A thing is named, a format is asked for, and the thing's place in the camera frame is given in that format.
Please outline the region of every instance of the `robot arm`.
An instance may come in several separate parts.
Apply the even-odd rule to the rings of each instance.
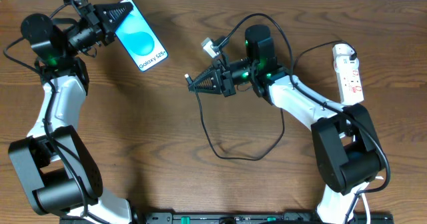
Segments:
[[[358,72],[357,78],[353,77],[354,68],[357,71],[358,67],[357,58],[350,58],[354,54],[353,50],[346,48],[346,45],[337,45],[338,47],[334,48],[334,67],[340,81],[342,103],[346,104],[343,105],[311,90],[297,76],[290,75],[283,65],[278,64],[273,39],[267,26],[254,25],[247,28],[245,38],[247,57],[232,63],[229,63],[227,55],[218,48],[218,43],[222,43],[224,38],[217,41],[206,39],[202,43],[203,49],[213,58],[219,55],[222,58],[214,59],[211,67],[194,80],[186,75],[189,90],[223,94],[227,97],[236,94],[234,85],[250,82],[258,97],[263,97],[271,105],[282,108],[303,123],[312,132],[318,170],[326,183],[324,197],[318,206],[318,215],[327,223],[343,223],[354,194],[365,189],[369,182],[375,179],[377,173],[384,168],[384,160],[380,158],[372,140],[357,127],[352,126],[336,112],[312,101],[299,90],[320,103],[326,103],[329,107],[351,116],[373,133],[379,143],[368,111],[358,104],[363,100],[361,88],[357,89],[360,93],[354,97],[347,95],[348,86],[342,83],[351,75],[350,79],[358,80],[360,86]],[[344,65],[346,63],[351,64],[352,68],[347,68]],[[291,77],[299,90],[294,87]],[[341,138],[345,136],[354,137],[354,140],[343,146]]]
[[[115,30],[132,10],[130,3],[92,5],[87,0],[64,0],[81,19],[51,19],[43,14],[32,14],[24,19],[21,32],[39,56],[36,69],[54,85],[56,94],[46,79],[42,79],[45,98],[34,127],[27,138],[13,142],[9,157],[33,210],[44,215],[80,217],[83,213],[82,193],[86,196],[88,216],[92,223],[137,223],[137,215],[129,202],[116,197],[102,185],[101,174],[77,134],[80,108],[89,88],[85,63],[78,57],[92,49],[94,44],[114,41]],[[56,24],[71,24],[60,30]],[[50,136],[71,168],[80,179],[80,190],[68,168],[48,173],[41,168],[53,161],[61,161],[52,148],[45,130],[44,118],[50,113]]]

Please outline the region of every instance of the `black bracket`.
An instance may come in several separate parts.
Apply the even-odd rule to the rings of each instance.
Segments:
[[[351,224],[365,224],[365,214],[354,214]],[[147,224],[322,224],[313,211],[286,211],[285,213],[147,213]],[[60,224],[89,224],[85,220],[61,218]],[[393,224],[393,215],[371,213],[372,224]]]
[[[222,59],[213,60],[212,65],[200,73],[194,81],[187,78],[188,90],[198,93],[223,94],[224,97],[236,94],[230,66],[234,66],[234,64],[230,65],[228,56],[222,53]]]
[[[344,113],[361,123],[380,144],[368,110],[361,104],[344,108]],[[384,168],[374,143],[338,115],[322,118],[312,124],[314,151],[320,175],[335,192],[345,195],[365,181],[373,181]],[[356,140],[343,146],[340,133],[356,136]]]
[[[103,191],[101,173],[79,135],[71,125],[60,127],[51,135],[61,144],[58,148],[81,179],[89,204],[96,204]],[[31,207],[39,215],[52,213],[62,217],[83,202],[68,170],[60,168],[46,173],[41,170],[56,157],[45,135],[27,137],[9,146],[9,158]]]

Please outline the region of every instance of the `phone screen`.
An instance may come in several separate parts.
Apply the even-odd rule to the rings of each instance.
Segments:
[[[147,71],[150,67],[167,58],[167,51],[155,36],[145,21],[139,9],[132,0],[133,10],[117,28],[115,34],[129,53],[140,71]]]

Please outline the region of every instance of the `wood grain surface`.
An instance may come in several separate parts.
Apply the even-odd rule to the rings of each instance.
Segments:
[[[116,3],[120,0],[90,0]],[[314,209],[324,190],[310,132],[285,114],[286,133],[262,161],[223,161],[209,149],[194,94],[193,77],[210,65],[200,43],[228,34],[254,12],[271,15],[285,30],[295,55],[317,44],[344,39],[358,51],[365,105],[392,168],[392,181],[368,195],[374,211],[390,211],[396,223],[427,219],[427,1],[423,0],[134,0],[169,52],[140,73],[119,41],[82,57],[89,95],[78,133],[98,164],[105,187],[143,211],[271,212]],[[22,20],[49,14],[61,0],[1,0],[0,47],[21,36]],[[68,7],[58,17],[77,18]],[[226,51],[244,57],[244,30]],[[276,51],[288,53],[272,28]],[[329,47],[300,61],[297,75],[309,87],[339,100]],[[10,54],[32,63],[28,42]],[[30,208],[7,155],[39,113],[43,91],[32,72],[0,56],[0,223],[57,223]],[[201,95],[216,149],[224,155],[257,155],[280,133],[280,112],[252,91],[233,97]]]

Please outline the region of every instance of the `power strip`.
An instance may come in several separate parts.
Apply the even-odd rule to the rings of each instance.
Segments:
[[[340,89],[341,104],[354,105],[362,102],[363,90],[360,81],[359,59],[350,60],[354,53],[347,44],[337,44],[332,48],[334,54],[334,69]]]

